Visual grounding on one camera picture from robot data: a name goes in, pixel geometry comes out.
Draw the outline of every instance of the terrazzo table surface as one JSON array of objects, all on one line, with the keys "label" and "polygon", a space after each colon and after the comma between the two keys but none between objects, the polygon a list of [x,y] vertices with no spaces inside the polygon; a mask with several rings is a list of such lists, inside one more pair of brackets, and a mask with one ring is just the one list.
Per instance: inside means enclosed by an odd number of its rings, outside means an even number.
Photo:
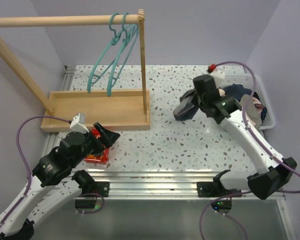
[{"label": "terrazzo table surface", "polygon": [[[221,172],[253,171],[245,151],[213,119],[198,111],[193,120],[177,122],[173,109],[179,97],[193,87],[192,79],[206,65],[147,65],[150,90],[150,130],[119,131],[121,137],[109,153],[107,165],[89,167],[109,172]],[[241,74],[241,66],[221,66],[225,73]],[[76,66],[71,90],[87,89],[91,65]],[[101,73],[104,66],[97,69]],[[92,89],[105,89],[109,72]],[[113,89],[141,89],[140,65],[126,65]],[[67,135],[58,134],[58,142]]]}]

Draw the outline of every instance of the wooden rod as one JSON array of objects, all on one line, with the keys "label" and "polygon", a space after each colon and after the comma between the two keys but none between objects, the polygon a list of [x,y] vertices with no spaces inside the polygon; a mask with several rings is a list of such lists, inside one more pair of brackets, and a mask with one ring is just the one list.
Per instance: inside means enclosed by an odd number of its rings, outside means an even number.
[{"label": "wooden rod", "polygon": [[0,57],[11,68],[11,70],[18,76],[18,78],[27,86],[27,88],[36,96],[36,98],[42,103],[44,108],[53,115],[54,107],[48,100],[46,95],[42,92],[40,87],[31,78],[29,73],[25,70],[22,64],[19,62],[14,53],[8,48],[6,43],[0,37]]},{"label": "wooden rod", "polygon": [[[0,17],[0,28],[10,27],[49,27],[49,26],[84,26],[108,25],[111,15],[102,16],[31,16]],[[113,18],[112,24],[121,24],[123,15]],[[125,24],[139,24],[138,14],[128,14]]]},{"label": "wooden rod", "polygon": [[145,13],[139,9],[139,39],[140,39],[140,58],[141,58],[141,79],[143,95],[143,112],[147,114],[147,85],[146,85],[146,53],[145,53]]}]

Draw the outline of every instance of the white basket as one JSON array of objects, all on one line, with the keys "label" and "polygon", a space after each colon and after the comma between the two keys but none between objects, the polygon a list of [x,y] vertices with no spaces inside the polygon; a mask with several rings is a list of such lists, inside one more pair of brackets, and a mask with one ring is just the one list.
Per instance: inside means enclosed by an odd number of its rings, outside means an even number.
[{"label": "white basket", "polygon": [[[267,97],[265,88],[258,76],[255,76],[256,78],[256,93],[258,93],[260,97],[260,102],[266,107],[267,113],[265,116],[265,119],[259,128],[260,130],[264,129],[272,129],[276,125],[274,112],[271,108],[269,99]],[[224,88],[226,86],[230,86],[232,84],[241,84],[247,89],[252,89],[253,87],[253,79],[250,74],[242,73],[242,74],[227,74],[225,76],[225,79],[222,81],[222,83],[217,86],[218,88]]]}]

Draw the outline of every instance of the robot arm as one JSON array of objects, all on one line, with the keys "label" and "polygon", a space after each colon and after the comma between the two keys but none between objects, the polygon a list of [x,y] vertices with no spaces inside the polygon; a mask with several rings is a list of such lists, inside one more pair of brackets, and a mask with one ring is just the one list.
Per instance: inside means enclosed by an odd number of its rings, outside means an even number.
[{"label": "robot arm", "polygon": [[[292,157],[284,158],[249,124],[245,125],[241,105],[231,96],[220,96],[215,80],[205,74],[193,79],[194,89],[180,98],[180,105],[173,111],[176,120],[192,119],[200,109],[208,118],[214,118],[240,144],[253,162],[255,172],[236,172],[225,170],[207,183],[206,192],[210,197],[220,197],[228,190],[250,190],[264,200],[279,190],[291,178],[292,173],[273,159],[277,157],[284,164],[296,169]],[[263,150],[249,132],[252,131],[263,145],[271,149],[273,155]]]},{"label": "robot arm", "polygon": [[79,113],[73,118],[70,125],[72,132],[60,141],[58,147],[43,156],[32,170],[28,193],[23,194],[26,185],[10,206],[0,214],[0,239],[12,235],[15,235],[15,238],[9,239],[19,239],[18,232],[24,228],[30,227],[33,232],[33,224],[42,222],[67,200],[82,193],[91,193],[94,180],[86,171],[81,170],[77,171],[72,180],[65,183],[58,192],[42,201],[62,179],[71,174],[72,169],[83,158],[89,154],[102,153],[120,137],[118,133],[106,130],[99,123],[95,123],[94,127],[101,135],[98,139],[84,125],[83,114]]}]

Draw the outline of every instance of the lavender wall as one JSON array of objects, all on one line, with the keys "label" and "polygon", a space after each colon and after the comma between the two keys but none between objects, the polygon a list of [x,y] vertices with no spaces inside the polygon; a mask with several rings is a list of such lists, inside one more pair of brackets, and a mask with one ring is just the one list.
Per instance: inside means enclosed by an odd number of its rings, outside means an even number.
[{"label": "lavender wall", "polygon": [[[247,63],[262,77],[276,116],[276,127],[265,135],[295,158],[300,172],[300,0],[281,0]],[[300,179],[293,176],[286,189],[300,189]],[[286,200],[300,239],[300,194]]]},{"label": "lavender wall", "polygon": [[[30,0],[0,0],[0,17],[37,16]],[[37,84],[48,94],[61,86],[63,65],[44,28],[0,28],[0,36]],[[27,118],[44,109],[0,58],[0,213],[25,185],[27,173],[16,147],[16,132]],[[33,168],[41,157],[46,134],[40,121],[21,133],[24,154]]]},{"label": "lavender wall", "polygon": [[[147,64],[246,61],[280,0],[31,0],[40,16],[145,10]],[[64,65],[94,64],[113,37],[107,26],[48,27]],[[109,63],[118,49],[103,61]],[[140,64],[138,46],[129,64]]]}]

